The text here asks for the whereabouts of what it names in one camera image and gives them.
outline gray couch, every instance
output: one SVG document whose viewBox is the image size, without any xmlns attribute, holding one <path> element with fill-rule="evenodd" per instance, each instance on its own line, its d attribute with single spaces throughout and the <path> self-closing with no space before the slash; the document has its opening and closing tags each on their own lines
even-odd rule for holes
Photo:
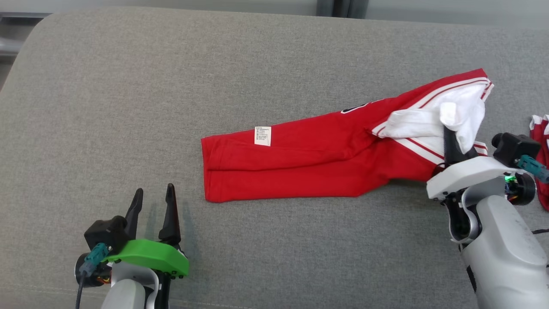
<svg viewBox="0 0 549 309">
<path fill-rule="evenodd" d="M 549 32 L 153 8 L 54 14 L 0 92 L 0 308 L 71 308 L 83 232 L 155 239 L 174 183 L 191 270 L 172 308 L 475 308 L 424 184 L 359 198 L 204 200 L 200 138 L 337 111 L 484 68 L 478 140 L 549 113 Z M 539 203 L 519 208 L 549 227 Z M 549 236 L 539 236 L 549 249 Z M 86 289 L 98 308 L 108 288 Z"/>
</svg>

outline red pants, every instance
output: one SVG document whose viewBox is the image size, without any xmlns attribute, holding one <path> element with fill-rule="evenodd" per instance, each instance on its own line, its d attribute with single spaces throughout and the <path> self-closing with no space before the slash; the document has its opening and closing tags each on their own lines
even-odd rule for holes
<svg viewBox="0 0 549 309">
<path fill-rule="evenodd" d="M 549 115 L 532 116 L 530 137 L 541 144 L 536 160 L 545 166 L 549 165 Z M 549 211 L 549 184 L 544 184 L 536 178 L 536 185 L 537 197 L 545 210 Z"/>
<path fill-rule="evenodd" d="M 271 127 L 270 146 L 254 130 L 202 139 L 204 191 L 210 202 L 281 197 L 359 196 L 390 179 L 427 181 L 444 161 L 439 137 L 381 139 L 391 112 L 427 108 L 447 91 L 492 84 L 483 70 L 449 76 L 397 97 Z M 479 153 L 486 146 L 476 143 Z"/>
</svg>

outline black cable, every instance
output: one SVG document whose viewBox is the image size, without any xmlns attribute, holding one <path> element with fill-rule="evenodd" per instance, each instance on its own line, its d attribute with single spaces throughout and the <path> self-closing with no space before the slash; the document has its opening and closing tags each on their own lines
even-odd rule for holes
<svg viewBox="0 0 549 309">
<path fill-rule="evenodd" d="M 76 309 L 80 309 L 80 298 L 82 298 L 82 289 L 84 288 L 84 280 L 86 279 L 86 272 L 83 271 L 80 276 L 80 284 L 78 285 L 78 293 L 76 294 Z"/>
<path fill-rule="evenodd" d="M 549 229 L 535 230 L 535 231 L 532 231 L 532 234 L 536 235 L 536 234 L 547 233 L 547 232 L 549 232 Z"/>
</svg>

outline care label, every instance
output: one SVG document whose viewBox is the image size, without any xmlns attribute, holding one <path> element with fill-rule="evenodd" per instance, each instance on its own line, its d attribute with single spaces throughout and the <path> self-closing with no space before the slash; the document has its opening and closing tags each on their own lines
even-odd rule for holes
<svg viewBox="0 0 549 309">
<path fill-rule="evenodd" d="M 271 127 L 270 126 L 256 126 L 255 127 L 255 140 L 254 144 L 270 146 L 271 145 Z"/>
</svg>

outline green plastic part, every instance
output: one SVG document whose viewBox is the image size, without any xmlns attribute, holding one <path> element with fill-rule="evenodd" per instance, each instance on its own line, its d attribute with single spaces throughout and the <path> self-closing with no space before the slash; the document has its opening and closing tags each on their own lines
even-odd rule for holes
<svg viewBox="0 0 549 309">
<path fill-rule="evenodd" d="M 170 245 L 148 239 L 130 240 L 120 253 L 107 256 L 103 261 L 117 260 L 169 273 L 176 277 L 189 274 L 189 260 L 181 251 Z"/>
</svg>

